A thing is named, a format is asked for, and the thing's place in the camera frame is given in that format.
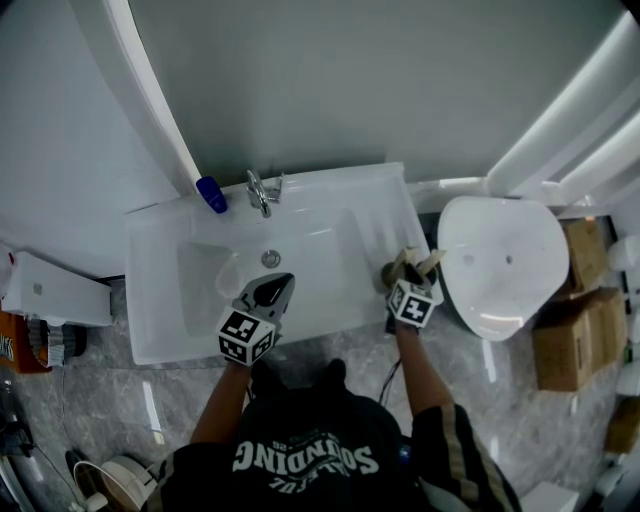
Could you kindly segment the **blue bottle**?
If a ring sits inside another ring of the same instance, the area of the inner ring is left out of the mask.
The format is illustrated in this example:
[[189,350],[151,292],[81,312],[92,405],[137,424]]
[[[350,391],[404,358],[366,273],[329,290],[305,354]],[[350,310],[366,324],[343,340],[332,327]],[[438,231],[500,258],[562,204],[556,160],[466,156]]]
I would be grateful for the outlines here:
[[228,204],[224,193],[213,177],[201,177],[196,182],[196,188],[207,205],[217,214],[227,211]]

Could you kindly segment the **white washbasin sink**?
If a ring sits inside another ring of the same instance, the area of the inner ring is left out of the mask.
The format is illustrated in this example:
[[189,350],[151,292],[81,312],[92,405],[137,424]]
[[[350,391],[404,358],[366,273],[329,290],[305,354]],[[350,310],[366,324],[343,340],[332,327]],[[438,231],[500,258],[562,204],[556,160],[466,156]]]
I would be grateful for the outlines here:
[[[380,322],[381,269],[402,249],[429,248],[400,163],[293,174],[263,218],[244,184],[223,191],[217,214],[198,195],[125,218],[130,340],[139,365],[219,354],[216,325],[246,284],[271,272],[295,276],[283,341]],[[278,267],[261,255],[276,250]]]

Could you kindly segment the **small cardboard box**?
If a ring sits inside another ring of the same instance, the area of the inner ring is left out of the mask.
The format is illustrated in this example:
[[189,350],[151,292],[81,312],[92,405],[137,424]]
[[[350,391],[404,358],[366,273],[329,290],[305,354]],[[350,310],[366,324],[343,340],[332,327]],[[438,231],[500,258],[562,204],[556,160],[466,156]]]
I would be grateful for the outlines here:
[[566,224],[563,232],[569,252],[569,272],[558,294],[581,294],[588,291],[607,269],[604,238],[594,217]]

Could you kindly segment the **person's left black shoe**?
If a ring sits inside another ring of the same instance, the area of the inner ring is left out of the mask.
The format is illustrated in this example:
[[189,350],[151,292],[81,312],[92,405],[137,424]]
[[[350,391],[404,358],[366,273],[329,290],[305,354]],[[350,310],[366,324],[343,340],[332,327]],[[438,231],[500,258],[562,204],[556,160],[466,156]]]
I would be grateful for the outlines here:
[[256,399],[271,398],[288,391],[279,376],[262,360],[252,366],[250,389]]

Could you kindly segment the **person's black shoe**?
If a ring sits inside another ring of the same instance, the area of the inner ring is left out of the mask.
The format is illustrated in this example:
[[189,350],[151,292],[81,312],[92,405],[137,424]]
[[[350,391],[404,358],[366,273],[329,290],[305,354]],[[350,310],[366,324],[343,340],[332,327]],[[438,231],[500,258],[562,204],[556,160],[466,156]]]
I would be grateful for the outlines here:
[[324,369],[315,387],[326,393],[342,393],[346,390],[346,373],[345,361],[339,358],[333,359]]
[[271,398],[288,391],[279,376],[262,360],[252,366],[250,389],[256,399]]

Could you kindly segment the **white water dispenser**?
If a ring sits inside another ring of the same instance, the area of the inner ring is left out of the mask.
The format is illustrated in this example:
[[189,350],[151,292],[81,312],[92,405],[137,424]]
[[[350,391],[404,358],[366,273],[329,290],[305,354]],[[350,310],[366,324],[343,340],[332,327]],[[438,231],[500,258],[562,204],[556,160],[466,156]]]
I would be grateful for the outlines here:
[[45,320],[53,326],[106,327],[113,321],[109,286],[24,251],[14,255],[1,307],[7,313]]

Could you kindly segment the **chrome faucet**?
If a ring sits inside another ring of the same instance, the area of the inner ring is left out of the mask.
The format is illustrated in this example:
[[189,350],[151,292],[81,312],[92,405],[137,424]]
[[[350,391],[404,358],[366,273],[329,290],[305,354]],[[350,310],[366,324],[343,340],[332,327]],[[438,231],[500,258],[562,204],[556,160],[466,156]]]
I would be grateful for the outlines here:
[[257,171],[247,170],[246,175],[246,191],[251,206],[258,209],[263,218],[270,218],[272,216],[271,204],[280,203],[285,175],[278,176],[272,187],[263,184]]

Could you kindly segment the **grey ruffled basket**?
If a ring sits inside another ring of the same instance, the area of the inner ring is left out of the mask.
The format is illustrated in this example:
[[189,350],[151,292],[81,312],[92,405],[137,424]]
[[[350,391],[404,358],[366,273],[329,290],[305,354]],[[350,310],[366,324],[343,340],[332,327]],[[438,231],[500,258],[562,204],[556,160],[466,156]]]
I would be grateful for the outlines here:
[[52,326],[40,319],[28,319],[26,325],[32,352],[45,368],[63,366],[86,350],[85,327],[70,324]]

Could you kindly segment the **person's right forearm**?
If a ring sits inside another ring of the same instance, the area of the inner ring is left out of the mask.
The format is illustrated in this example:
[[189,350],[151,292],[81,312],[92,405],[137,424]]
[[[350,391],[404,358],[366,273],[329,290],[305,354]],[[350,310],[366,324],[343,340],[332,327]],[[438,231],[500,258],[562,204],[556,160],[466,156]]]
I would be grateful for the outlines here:
[[454,398],[432,366],[417,331],[409,324],[397,323],[395,337],[412,416],[452,405]]

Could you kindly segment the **orange sofa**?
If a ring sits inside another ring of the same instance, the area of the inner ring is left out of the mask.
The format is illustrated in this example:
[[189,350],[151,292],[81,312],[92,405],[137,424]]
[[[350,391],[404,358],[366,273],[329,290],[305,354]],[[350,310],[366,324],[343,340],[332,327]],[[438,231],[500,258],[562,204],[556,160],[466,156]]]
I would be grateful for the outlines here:
[[29,343],[26,320],[19,315],[0,310],[0,365],[17,374],[49,373],[34,354]]

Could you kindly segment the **black cup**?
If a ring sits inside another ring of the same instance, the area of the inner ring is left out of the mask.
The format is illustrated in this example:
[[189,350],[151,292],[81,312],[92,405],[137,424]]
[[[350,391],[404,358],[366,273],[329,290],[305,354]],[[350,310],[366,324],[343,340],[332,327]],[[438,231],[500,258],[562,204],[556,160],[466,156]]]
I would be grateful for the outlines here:
[[437,268],[433,267],[428,272],[424,272],[412,263],[405,263],[403,272],[405,280],[413,287],[419,287],[427,292],[436,304],[444,301]]

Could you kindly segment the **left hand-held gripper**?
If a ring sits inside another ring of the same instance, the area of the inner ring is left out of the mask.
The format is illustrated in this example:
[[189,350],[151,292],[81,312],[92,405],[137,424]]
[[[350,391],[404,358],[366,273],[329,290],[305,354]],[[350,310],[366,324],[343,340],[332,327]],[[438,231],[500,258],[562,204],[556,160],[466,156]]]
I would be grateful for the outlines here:
[[252,366],[280,341],[281,319],[295,289],[292,273],[272,273],[250,281],[227,306],[217,325],[220,353]]

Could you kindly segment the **person's left forearm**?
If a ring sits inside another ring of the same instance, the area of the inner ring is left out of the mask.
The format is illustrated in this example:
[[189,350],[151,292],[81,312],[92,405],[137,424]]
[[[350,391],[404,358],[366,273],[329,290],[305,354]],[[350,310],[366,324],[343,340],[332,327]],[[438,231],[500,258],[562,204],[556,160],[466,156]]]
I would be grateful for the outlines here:
[[196,424],[191,444],[234,442],[250,377],[250,367],[236,362],[227,364]]

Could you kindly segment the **black printed t-shirt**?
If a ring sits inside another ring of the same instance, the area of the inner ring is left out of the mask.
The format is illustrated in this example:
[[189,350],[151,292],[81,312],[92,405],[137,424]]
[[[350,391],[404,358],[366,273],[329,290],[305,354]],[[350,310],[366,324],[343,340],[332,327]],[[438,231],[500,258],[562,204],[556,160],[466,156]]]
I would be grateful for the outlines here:
[[294,390],[245,409],[235,442],[163,463],[143,512],[521,512],[466,411],[432,407],[404,439],[374,400]]

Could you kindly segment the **large cardboard box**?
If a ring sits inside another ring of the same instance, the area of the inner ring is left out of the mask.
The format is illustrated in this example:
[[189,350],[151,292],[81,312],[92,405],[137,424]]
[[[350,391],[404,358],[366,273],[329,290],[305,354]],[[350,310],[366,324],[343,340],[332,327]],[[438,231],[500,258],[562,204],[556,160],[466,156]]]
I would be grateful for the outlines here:
[[554,304],[532,330],[538,388],[578,391],[620,359],[627,339],[625,300],[618,288],[601,287]]

